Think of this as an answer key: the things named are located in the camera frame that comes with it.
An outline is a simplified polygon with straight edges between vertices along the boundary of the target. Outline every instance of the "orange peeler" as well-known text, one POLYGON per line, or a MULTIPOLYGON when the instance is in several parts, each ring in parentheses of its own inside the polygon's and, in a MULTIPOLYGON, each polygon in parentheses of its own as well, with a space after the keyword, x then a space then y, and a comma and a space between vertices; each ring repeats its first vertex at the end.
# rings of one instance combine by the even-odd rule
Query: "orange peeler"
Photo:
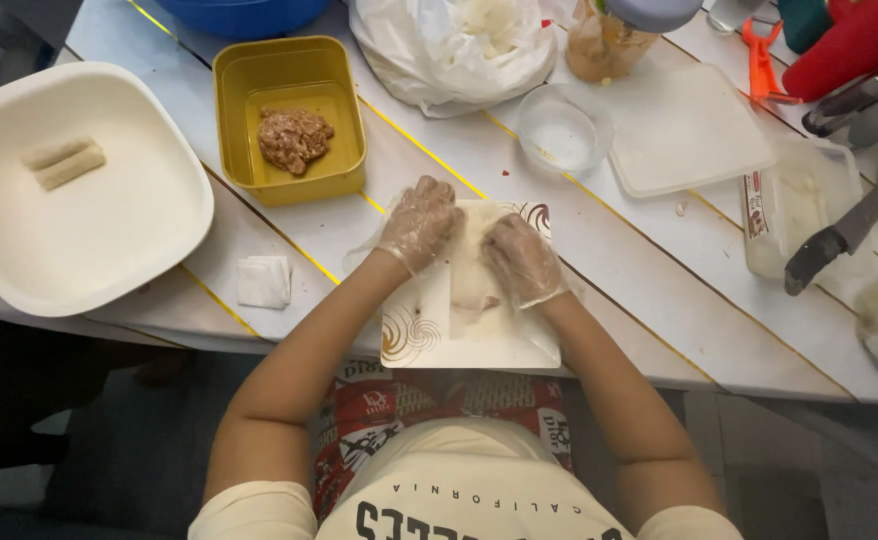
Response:
POLYGON ((798 105, 802 99, 782 92, 772 71, 769 45, 776 41, 783 30, 783 21, 777 22, 767 37, 759 37, 752 31, 752 17, 742 23, 742 40, 749 45, 749 99, 772 101, 786 105, 798 105))

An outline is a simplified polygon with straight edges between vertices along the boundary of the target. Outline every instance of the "white t-shirt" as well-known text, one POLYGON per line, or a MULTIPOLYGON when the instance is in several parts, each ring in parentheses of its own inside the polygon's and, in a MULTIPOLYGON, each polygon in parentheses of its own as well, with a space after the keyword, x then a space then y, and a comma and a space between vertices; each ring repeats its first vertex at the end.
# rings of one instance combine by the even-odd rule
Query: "white t-shirt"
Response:
MULTIPOLYGON (((213 497, 189 540, 632 540, 521 425, 484 418, 409 427, 369 458, 323 522, 310 493, 252 481, 213 497)), ((742 540, 720 514, 662 510, 637 540, 742 540)))

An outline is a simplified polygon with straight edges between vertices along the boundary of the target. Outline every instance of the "jar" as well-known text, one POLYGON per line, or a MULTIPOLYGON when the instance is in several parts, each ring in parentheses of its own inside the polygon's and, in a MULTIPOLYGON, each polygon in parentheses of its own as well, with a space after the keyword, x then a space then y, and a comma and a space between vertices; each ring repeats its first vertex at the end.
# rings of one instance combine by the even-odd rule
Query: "jar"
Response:
POLYGON ((565 63, 591 83, 628 75, 652 43, 692 20, 701 6, 702 0, 579 0, 565 63))

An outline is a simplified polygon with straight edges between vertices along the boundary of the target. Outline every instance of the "white square bowl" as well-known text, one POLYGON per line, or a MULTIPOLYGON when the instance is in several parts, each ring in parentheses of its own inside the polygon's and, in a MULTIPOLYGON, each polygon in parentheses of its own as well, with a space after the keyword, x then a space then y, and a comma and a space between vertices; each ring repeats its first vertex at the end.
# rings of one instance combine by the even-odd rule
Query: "white square bowl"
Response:
POLYGON ((156 96, 132 73, 74 62, 0 87, 0 297, 62 317, 181 262, 213 223, 213 190, 156 96), (106 164, 52 191, 26 150, 90 136, 106 164))

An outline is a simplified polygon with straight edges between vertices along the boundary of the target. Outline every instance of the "water in bowl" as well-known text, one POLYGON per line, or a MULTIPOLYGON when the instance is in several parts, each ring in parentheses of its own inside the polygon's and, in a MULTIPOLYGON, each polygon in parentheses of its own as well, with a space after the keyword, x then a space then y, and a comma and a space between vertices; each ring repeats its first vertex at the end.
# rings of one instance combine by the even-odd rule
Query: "water in bowl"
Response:
POLYGON ((577 171, 588 168, 596 153, 596 129, 576 106, 543 102, 522 119, 529 157, 549 169, 577 171))

